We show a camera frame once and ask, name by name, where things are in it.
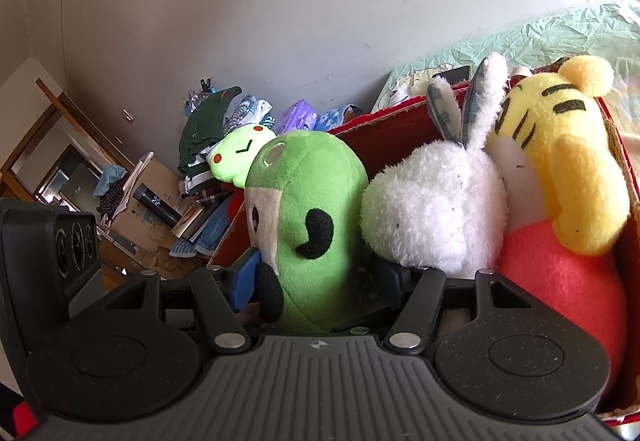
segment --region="bear ear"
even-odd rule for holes
[[[613,87],[613,69],[599,56],[575,56],[562,64],[558,74],[590,98],[605,96]]]

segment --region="red plush body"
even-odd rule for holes
[[[544,220],[505,237],[498,271],[604,346],[610,387],[626,344],[626,297],[613,254],[576,255],[558,243],[551,222]]]

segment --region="rabbit ear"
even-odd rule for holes
[[[482,60],[462,105],[460,142],[464,147],[470,150],[484,147],[500,112],[508,80],[509,71],[504,56],[491,53]]]
[[[460,107],[451,86],[444,78],[434,76],[427,85],[424,103],[440,134],[447,141],[460,140]]]

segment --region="crosshair logo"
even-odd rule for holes
[[[325,348],[327,348],[329,346],[329,344],[327,342],[325,342],[324,340],[315,340],[315,341],[311,342],[309,345],[311,345],[311,347],[313,347],[317,351],[319,351],[321,349],[325,349]]]

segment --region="black thermos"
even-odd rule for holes
[[[173,228],[180,220],[180,214],[176,212],[166,202],[162,201],[155,193],[142,183],[133,193],[134,199],[137,199],[142,205],[159,218],[169,228]]]

